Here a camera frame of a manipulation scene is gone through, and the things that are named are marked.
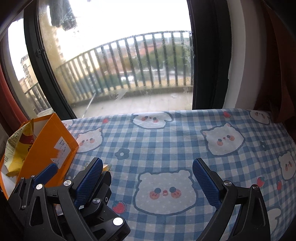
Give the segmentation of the dark red left curtain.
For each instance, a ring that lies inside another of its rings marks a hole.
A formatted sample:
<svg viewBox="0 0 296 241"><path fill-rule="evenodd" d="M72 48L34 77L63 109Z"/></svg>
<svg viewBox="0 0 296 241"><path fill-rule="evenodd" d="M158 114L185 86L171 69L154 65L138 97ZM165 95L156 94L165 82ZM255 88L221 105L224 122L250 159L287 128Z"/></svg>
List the dark red left curtain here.
<svg viewBox="0 0 296 241"><path fill-rule="evenodd" d="M8 135L12 135L19 127L28 121L15 101L1 68L1 125Z"/></svg>

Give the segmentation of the pale yellow chips bag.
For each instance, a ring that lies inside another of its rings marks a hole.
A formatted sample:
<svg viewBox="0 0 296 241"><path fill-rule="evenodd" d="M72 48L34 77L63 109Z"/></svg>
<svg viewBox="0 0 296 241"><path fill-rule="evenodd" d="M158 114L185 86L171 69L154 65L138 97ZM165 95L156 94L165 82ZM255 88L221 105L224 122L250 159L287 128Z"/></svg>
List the pale yellow chips bag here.
<svg viewBox="0 0 296 241"><path fill-rule="evenodd" d="M34 143L34 120L20 127L6 142L4 165L8 177L15 177L21 171L23 163Z"/></svg>

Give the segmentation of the blue checkered bear tablecloth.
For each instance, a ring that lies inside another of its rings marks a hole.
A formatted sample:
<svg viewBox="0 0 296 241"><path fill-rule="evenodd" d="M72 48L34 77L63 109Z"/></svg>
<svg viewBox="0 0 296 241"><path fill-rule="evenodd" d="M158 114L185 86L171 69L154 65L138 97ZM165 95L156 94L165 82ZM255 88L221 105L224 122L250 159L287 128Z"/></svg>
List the blue checkered bear tablecloth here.
<svg viewBox="0 0 296 241"><path fill-rule="evenodd" d="M130 226L127 240L196 240L215 208L192 163L201 158L240 187L258 185L272 240L295 217L295 142L269 113L158 111L66 120L79 148L67 179L99 157L111 166L108 206Z"/></svg>

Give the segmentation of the balcony metal railing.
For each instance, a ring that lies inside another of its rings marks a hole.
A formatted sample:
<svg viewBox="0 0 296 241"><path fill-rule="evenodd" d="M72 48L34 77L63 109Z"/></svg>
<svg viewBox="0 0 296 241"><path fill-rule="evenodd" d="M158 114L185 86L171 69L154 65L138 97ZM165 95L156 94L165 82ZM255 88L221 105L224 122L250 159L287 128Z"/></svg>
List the balcony metal railing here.
<svg viewBox="0 0 296 241"><path fill-rule="evenodd" d="M69 57L55 31L27 40L21 63L34 113L62 118L190 110L193 41L189 31L139 34L99 45L71 43Z"/></svg>

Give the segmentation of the hanging grey cloth left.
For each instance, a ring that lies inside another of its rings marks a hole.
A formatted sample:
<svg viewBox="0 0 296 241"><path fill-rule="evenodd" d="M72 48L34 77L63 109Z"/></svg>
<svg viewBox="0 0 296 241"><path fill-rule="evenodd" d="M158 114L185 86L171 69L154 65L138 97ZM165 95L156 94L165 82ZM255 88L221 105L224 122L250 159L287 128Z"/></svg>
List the hanging grey cloth left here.
<svg viewBox="0 0 296 241"><path fill-rule="evenodd" d="M49 2L51 24L54 27L68 31L77 26L69 0L55 0Z"/></svg>

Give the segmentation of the orange cardboard box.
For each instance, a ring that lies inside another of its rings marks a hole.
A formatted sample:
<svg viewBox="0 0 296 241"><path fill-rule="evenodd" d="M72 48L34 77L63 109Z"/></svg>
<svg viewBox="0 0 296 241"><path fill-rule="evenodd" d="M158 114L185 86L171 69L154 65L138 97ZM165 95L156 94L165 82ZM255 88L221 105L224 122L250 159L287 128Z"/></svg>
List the orange cardboard box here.
<svg viewBox="0 0 296 241"><path fill-rule="evenodd" d="M61 185L77 153L78 144L68 130L73 124L71 120L63 123L55 113L33 120L34 143L18 176L8 177L4 155L1 159L1 189L6 198L10 197L22 177L28 179L32 175L37 175L51 163L58 166L58 171L45 187Z"/></svg>

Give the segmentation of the black window frame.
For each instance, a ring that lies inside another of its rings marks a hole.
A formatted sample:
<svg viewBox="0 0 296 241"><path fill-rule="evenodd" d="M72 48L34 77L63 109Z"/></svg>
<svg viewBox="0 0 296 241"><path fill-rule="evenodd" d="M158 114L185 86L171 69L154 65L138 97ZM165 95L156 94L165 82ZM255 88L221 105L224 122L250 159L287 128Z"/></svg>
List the black window frame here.
<svg viewBox="0 0 296 241"><path fill-rule="evenodd" d="M224 105L227 1L32 1L23 23L37 110L66 120Z"/></svg>

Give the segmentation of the small yellow candy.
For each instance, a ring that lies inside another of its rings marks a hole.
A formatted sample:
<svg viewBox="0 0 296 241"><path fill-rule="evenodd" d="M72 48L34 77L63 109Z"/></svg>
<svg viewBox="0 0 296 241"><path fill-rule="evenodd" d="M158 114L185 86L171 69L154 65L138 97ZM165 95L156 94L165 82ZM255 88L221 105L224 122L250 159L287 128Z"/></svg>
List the small yellow candy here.
<svg viewBox="0 0 296 241"><path fill-rule="evenodd" d="M110 169L111 169L111 167L112 167L112 165L111 164L103 164L103 169L102 169L102 171L110 171Z"/></svg>

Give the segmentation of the dark red right curtain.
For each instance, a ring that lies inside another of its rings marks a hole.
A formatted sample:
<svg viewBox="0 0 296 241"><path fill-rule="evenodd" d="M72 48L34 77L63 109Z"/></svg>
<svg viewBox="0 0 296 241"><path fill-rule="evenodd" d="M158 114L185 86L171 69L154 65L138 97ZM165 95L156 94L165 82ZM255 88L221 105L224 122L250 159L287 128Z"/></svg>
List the dark red right curtain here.
<svg viewBox="0 0 296 241"><path fill-rule="evenodd" d="M261 1L266 64L255 107L280 123L295 116L295 3Z"/></svg>

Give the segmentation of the dark red curtain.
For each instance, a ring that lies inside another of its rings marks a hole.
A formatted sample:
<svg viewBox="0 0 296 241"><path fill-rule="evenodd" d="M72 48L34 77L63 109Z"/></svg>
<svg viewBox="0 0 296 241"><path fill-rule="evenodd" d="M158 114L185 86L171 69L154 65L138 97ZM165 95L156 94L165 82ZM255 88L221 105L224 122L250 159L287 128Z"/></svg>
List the dark red curtain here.
<svg viewBox="0 0 296 241"><path fill-rule="evenodd" d="M261 1L266 64L255 107L280 123L295 116L295 3Z"/></svg>
<svg viewBox="0 0 296 241"><path fill-rule="evenodd" d="M15 101L1 68L1 125L8 135L12 135L19 127L28 121Z"/></svg>

